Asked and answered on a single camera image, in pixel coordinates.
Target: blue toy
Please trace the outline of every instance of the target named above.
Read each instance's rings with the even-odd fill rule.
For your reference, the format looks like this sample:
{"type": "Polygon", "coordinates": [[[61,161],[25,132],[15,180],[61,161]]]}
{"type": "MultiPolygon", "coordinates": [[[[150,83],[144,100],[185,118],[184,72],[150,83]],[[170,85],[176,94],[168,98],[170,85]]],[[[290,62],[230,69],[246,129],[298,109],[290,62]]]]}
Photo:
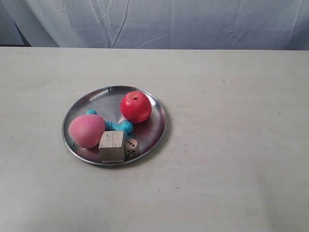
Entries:
{"type": "Polygon", "coordinates": [[[87,110],[85,115],[97,115],[97,112],[95,110],[87,110]]]}
{"type": "Polygon", "coordinates": [[[121,124],[105,121],[105,130],[106,131],[124,131],[127,134],[133,131],[133,124],[129,121],[124,121],[121,124]]]}

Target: red apple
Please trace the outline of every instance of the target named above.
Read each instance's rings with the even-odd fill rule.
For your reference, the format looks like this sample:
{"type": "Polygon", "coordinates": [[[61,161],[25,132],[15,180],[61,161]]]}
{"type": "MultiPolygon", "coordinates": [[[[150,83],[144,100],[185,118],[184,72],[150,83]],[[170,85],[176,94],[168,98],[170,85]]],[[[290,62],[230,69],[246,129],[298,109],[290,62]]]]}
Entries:
{"type": "Polygon", "coordinates": [[[127,93],[120,102],[120,112],[132,123],[140,123],[149,118],[151,103],[147,96],[139,91],[127,93]]]}

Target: die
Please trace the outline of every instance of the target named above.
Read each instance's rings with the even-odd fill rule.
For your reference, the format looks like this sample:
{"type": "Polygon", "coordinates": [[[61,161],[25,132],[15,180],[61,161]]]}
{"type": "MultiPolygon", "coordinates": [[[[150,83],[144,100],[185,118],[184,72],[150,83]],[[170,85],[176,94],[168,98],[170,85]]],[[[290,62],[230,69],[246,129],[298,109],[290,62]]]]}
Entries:
{"type": "Polygon", "coordinates": [[[125,132],[122,130],[105,131],[98,146],[102,162],[125,161],[125,132]]]}
{"type": "Polygon", "coordinates": [[[125,153],[127,156],[137,156],[139,151],[139,143],[135,139],[129,139],[125,144],[125,153]]]}

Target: round metal tray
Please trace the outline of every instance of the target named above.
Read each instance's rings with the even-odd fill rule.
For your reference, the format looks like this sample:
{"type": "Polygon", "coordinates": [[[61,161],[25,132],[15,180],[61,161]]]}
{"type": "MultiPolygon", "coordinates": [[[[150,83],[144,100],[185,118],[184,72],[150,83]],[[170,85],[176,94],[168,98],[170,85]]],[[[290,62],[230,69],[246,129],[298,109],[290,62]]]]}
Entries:
{"type": "Polygon", "coordinates": [[[147,155],[162,138],[166,129],[167,117],[161,102],[152,94],[135,87],[112,86],[95,90],[80,98],[67,112],[62,124],[62,136],[68,149],[81,160],[100,166],[117,166],[136,161],[147,155]],[[133,132],[128,138],[139,142],[140,154],[136,157],[126,156],[124,162],[102,163],[98,156],[98,146],[85,149],[74,144],[68,133],[70,123],[88,109],[94,109],[104,120],[121,123],[125,119],[119,111],[119,104],[125,94],[131,91],[140,91],[146,94],[152,105],[152,112],[146,121],[134,124],[133,132]]]}

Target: white backdrop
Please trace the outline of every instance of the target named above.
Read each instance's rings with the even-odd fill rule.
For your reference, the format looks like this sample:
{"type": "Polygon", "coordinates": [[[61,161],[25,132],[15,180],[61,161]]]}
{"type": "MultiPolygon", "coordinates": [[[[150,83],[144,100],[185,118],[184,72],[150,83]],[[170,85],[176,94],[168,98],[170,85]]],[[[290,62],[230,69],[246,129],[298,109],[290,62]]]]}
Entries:
{"type": "Polygon", "coordinates": [[[309,49],[309,0],[1,0],[32,46],[309,49]]]}

